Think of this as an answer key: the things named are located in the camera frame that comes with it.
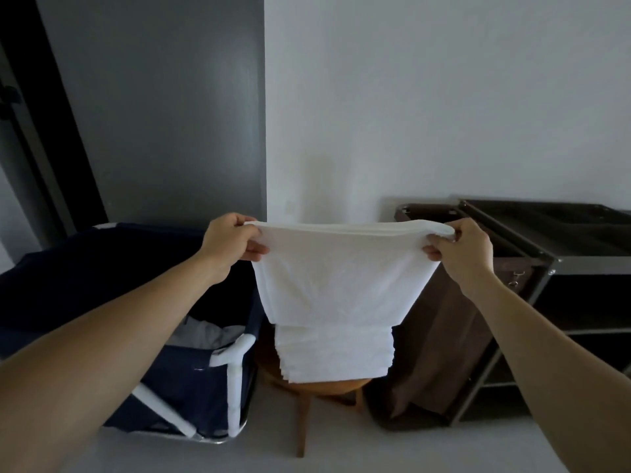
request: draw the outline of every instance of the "person's left hand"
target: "person's left hand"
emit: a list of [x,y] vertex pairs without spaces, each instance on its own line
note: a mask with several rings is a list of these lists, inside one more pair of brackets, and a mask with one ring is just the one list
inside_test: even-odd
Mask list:
[[256,237],[261,235],[258,227],[244,222],[256,221],[248,215],[230,213],[210,222],[197,256],[209,259],[218,269],[220,281],[224,280],[232,265],[241,260],[258,262],[269,252],[269,248],[259,244]]

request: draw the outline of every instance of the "navy blue fabric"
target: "navy blue fabric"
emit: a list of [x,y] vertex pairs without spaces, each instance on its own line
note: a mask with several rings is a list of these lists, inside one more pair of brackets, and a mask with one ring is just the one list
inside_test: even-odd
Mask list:
[[[188,259],[202,231],[119,224],[90,229],[61,246],[29,254],[0,275],[0,356],[7,357],[46,332],[145,284]],[[258,336],[264,311],[249,262],[237,262],[189,315],[220,327],[245,325]],[[143,382],[203,435],[227,429],[226,367],[208,366],[212,350],[166,346]],[[244,357],[242,402],[254,374],[252,353]],[[160,421],[130,396],[106,422],[125,431]]]

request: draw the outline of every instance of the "hand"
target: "hand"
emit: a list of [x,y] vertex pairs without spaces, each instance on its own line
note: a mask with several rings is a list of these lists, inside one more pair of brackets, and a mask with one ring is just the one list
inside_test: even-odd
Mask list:
[[456,230],[456,240],[429,235],[432,245],[423,247],[430,260],[442,261],[449,277],[469,297],[480,282],[493,273],[493,245],[485,231],[473,219],[465,218],[448,222]]
[[209,259],[217,269],[217,282],[222,282],[232,265],[241,260],[259,262],[269,252],[269,248],[259,244],[254,238],[261,232],[258,227],[244,222],[256,221],[248,215],[230,213],[210,222],[198,257]]

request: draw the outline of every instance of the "forearm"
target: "forearm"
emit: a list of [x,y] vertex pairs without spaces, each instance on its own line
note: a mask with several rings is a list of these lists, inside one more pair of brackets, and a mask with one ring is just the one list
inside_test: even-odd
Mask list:
[[626,469],[631,381],[497,279],[480,279],[470,291],[532,415],[566,466],[572,472]]
[[8,359],[0,367],[0,464],[58,465],[124,401],[214,282],[212,263],[193,257]]

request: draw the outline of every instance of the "person's right arm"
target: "person's right arm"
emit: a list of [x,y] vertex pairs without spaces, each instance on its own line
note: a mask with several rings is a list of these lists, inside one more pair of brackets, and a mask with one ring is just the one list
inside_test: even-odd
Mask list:
[[424,251],[484,316],[556,454],[573,473],[631,471],[631,380],[500,282],[491,242],[474,221],[449,224],[459,239],[431,236]]

